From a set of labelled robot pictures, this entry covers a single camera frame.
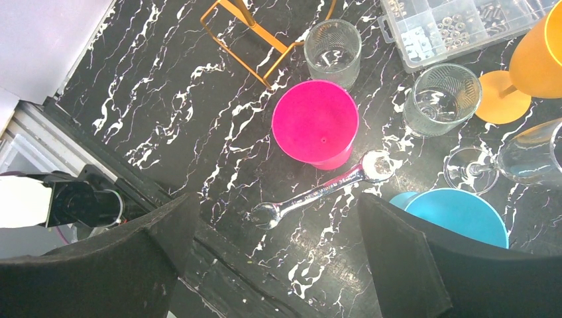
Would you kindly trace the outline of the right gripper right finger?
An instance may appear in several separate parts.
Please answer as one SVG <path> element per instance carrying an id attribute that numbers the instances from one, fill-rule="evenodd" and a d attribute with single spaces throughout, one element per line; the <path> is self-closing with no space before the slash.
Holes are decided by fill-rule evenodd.
<path id="1" fill-rule="evenodd" d="M 561 257 L 495 247 L 364 193 L 359 225 L 383 317 L 560 317 Z"/>

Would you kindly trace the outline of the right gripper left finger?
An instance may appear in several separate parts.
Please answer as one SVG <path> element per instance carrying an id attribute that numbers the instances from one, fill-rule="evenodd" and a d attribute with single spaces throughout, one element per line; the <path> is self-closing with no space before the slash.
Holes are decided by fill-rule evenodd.
<path id="1" fill-rule="evenodd" d="M 165 317 L 199 219 L 194 193 L 41 256 L 1 261 L 2 317 Z"/>

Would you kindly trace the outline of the blue wine glass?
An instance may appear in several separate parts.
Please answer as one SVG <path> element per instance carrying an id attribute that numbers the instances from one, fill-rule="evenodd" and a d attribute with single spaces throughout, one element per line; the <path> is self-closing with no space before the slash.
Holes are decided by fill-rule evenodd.
<path id="1" fill-rule="evenodd" d="M 421 193 L 407 191 L 395 195 L 390 203 L 464 237 L 500 248 L 509 247 L 501 216 L 491 204 L 470 192 L 447 187 Z"/>

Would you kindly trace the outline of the clear champagne flute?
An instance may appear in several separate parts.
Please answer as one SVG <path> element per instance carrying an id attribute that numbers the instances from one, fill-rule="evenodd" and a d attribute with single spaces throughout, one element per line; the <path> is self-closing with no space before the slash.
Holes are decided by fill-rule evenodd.
<path id="1" fill-rule="evenodd" d="M 496 155 L 476 147 L 455 150 L 443 167 L 445 181 L 475 194 L 488 192 L 500 176 L 526 186 L 561 187 L 561 119 L 521 132 Z"/>

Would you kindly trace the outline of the clear stemless glass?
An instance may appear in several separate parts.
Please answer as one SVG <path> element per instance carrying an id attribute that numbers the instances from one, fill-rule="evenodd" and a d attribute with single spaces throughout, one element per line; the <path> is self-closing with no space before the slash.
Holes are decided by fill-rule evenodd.
<path id="1" fill-rule="evenodd" d="M 482 96 L 482 85 L 470 69 L 451 63 L 434 65 L 414 82 L 402 121 L 417 138 L 441 136 L 470 119 Z"/>

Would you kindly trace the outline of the pink wine glass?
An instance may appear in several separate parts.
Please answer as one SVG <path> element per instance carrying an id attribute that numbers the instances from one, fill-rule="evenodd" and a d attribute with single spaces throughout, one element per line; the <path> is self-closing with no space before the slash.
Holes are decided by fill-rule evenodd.
<path id="1" fill-rule="evenodd" d="M 309 80 L 280 98 L 271 128 L 278 146 L 289 157 L 320 170 L 334 170 L 351 156 L 359 112 L 341 86 Z"/>

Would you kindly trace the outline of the orange glass yellow base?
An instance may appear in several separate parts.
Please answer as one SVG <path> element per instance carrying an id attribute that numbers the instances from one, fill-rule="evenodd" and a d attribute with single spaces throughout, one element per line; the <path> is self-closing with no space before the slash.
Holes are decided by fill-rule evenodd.
<path id="1" fill-rule="evenodd" d="M 511 123 L 530 108 L 533 97 L 561 97 L 561 2 L 536 24 L 517 45 L 507 71 L 479 77 L 482 101 L 475 111 L 481 120 L 496 125 Z"/>

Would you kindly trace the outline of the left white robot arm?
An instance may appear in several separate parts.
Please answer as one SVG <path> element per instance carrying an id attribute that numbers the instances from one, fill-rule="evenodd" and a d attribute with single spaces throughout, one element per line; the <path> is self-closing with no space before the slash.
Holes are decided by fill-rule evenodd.
<path id="1" fill-rule="evenodd" d="M 1 228 L 57 227 L 81 223 L 108 227 L 121 221 L 122 196 L 97 189 L 91 182 L 65 172 L 1 173 Z"/>

